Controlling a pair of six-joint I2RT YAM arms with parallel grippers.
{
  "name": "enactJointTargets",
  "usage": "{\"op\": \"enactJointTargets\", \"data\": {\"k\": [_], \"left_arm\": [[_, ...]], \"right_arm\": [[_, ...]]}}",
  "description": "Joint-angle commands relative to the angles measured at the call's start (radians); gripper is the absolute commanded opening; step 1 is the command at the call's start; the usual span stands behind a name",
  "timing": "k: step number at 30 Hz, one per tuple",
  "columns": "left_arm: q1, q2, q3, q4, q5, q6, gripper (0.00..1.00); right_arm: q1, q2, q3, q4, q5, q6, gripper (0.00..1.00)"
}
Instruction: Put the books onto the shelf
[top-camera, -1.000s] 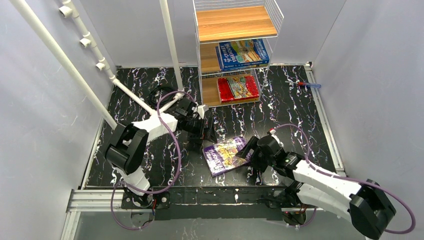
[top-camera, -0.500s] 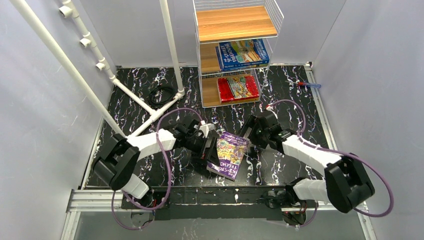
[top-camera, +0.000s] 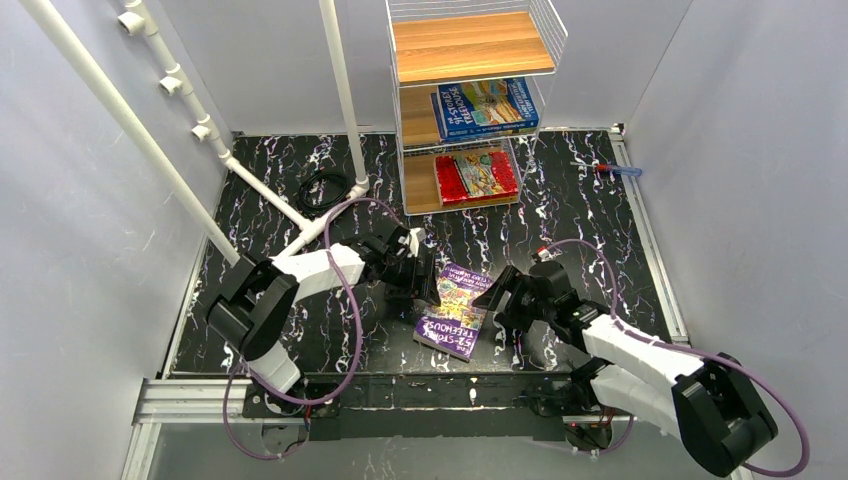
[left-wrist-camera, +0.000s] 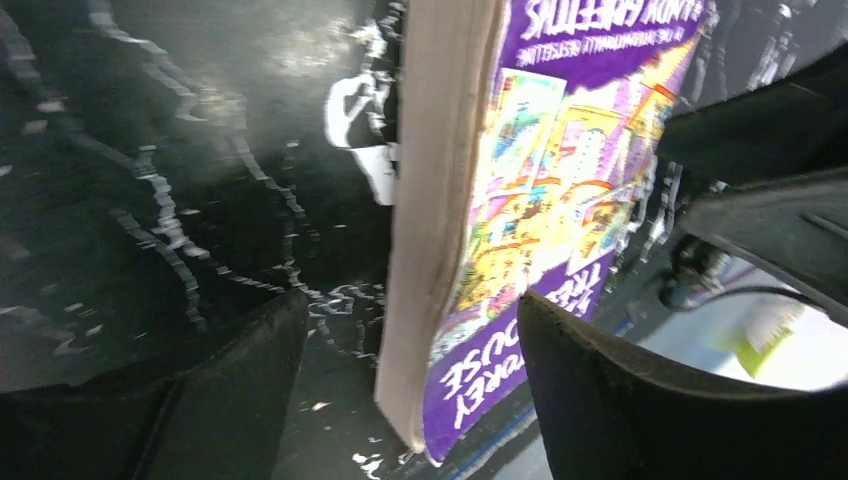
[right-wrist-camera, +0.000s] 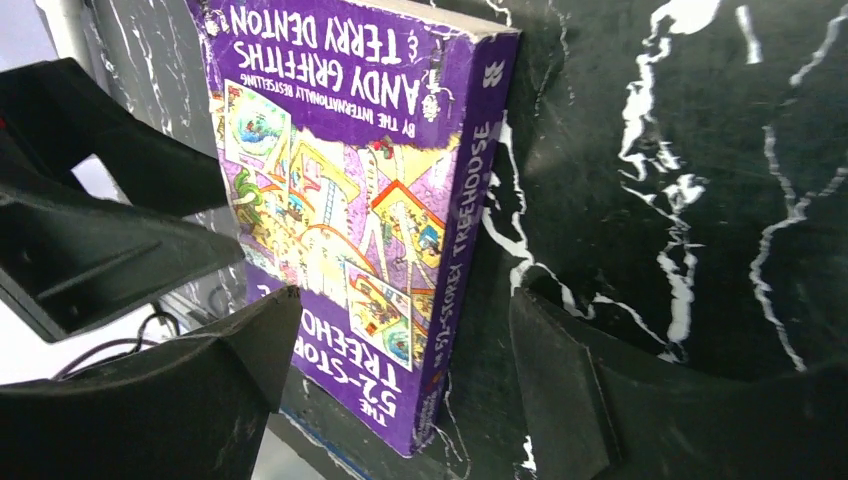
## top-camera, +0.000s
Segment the purple 52-storey treehouse book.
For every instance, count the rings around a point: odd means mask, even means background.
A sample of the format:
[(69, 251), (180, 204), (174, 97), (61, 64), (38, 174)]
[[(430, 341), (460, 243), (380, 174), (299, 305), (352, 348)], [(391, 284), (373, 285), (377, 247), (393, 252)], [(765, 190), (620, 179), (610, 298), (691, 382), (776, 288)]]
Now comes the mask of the purple 52-storey treehouse book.
[(488, 312), (473, 301), (494, 281), (481, 273), (448, 263), (437, 278), (441, 304), (428, 305), (415, 325), (413, 339), (454, 358), (469, 362)]

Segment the red treehouse book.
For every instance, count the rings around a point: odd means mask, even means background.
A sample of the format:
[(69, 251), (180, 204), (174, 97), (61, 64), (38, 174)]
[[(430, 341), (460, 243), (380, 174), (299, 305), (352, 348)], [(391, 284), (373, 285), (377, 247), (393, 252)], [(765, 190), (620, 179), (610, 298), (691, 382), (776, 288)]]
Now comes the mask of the red treehouse book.
[(505, 151), (440, 155), (435, 158), (437, 192), (443, 198), (519, 196), (519, 179)]

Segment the blue 91-storey treehouse book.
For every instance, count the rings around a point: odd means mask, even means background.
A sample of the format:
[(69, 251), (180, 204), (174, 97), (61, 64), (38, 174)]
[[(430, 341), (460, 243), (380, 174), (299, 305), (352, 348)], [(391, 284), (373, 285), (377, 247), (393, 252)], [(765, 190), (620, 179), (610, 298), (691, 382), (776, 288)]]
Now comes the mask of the blue 91-storey treehouse book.
[(444, 142), (525, 133), (540, 119), (533, 88), (523, 77), (439, 85), (431, 103)]

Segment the Animal Farm book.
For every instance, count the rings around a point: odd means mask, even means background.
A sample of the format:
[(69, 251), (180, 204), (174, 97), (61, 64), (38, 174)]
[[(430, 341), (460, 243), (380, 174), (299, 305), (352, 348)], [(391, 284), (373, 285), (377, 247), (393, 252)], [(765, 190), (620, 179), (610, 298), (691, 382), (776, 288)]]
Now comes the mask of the Animal Farm book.
[(447, 143), (524, 134), (539, 123), (535, 104), (525, 94), (495, 95), (489, 101), (439, 89), (431, 103), (440, 139)]

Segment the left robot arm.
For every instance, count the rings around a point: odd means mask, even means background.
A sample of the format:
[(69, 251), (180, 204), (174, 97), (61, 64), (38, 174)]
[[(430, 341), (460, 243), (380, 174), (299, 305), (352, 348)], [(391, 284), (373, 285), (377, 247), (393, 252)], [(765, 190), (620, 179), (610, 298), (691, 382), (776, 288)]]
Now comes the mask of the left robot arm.
[(279, 398), (301, 378), (281, 342), (292, 306), (344, 286), (382, 282), (391, 301), (438, 306), (436, 263), (425, 233), (387, 219), (324, 250), (257, 260), (242, 256), (225, 274), (205, 321), (247, 363), (257, 383)]

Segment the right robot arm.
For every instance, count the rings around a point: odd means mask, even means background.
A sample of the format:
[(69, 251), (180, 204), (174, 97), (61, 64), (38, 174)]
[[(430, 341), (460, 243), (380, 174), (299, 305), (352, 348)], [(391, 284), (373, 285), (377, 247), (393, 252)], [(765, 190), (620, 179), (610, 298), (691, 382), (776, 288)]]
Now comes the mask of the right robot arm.
[(567, 390), (574, 400), (653, 424), (715, 476), (729, 475), (778, 434), (732, 357), (702, 360), (649, 339), (613, 318), (610, 308), (580, 298), (557, 262), (537, 263), (528, 273), (508, 266), (472, 304), (522, 332), (547, 323), (561, 341), (589, 357), (570, 374)]

